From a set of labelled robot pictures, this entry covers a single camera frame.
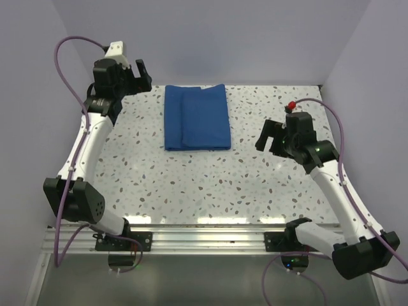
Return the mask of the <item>blue surgical cloth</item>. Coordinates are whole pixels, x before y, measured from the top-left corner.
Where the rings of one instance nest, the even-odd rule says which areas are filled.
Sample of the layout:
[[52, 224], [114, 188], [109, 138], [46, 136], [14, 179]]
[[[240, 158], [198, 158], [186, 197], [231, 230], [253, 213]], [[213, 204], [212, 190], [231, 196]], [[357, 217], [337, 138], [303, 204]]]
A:
[[164, 149], [229, 150], [231, 131], [225, 85], [179, 87], [164, 93]]

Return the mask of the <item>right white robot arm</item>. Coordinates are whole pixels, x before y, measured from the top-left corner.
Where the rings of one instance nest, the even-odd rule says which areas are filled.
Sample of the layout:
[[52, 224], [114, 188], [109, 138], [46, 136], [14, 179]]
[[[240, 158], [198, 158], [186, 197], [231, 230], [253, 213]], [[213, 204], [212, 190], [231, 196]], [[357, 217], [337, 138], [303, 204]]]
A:
[[255, 144], [263, 151], [271, 138], [270, 152], [303, 166], [322, 190], [342, 229], [324, 229], [308, 217], [286, 224], [279, 250], [303, 251], [306, 247], [328, 256], [345, 279], [350, 280], [385, 267], [395, 257], [400, 239], [385, 231], [367, 210], [344, 172], [332, 142], [319, 141], [308, 113], [287, 115], [284, 123], [266, 120]]

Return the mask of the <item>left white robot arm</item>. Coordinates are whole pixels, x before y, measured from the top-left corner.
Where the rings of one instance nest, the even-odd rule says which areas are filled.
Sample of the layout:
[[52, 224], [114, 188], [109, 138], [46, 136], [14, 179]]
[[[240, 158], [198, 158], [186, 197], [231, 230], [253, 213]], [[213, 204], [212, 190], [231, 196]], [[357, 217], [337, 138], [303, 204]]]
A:
[[126, 250], [133, 241], [126, 220], [110, 211], [103, 195], [93, 186], [101, 150], [122, 110], [125, 96], [149, 92], [152, 79], [144, 61], [136, 60], [139, 76], [114, 59], [94, 63], [94, 83], [87, 91], [81, 125], [66, 163], [54, 178], [46, 178], [43, 190], [59, 219], [89, 224], [110, 235], [110, 243]]

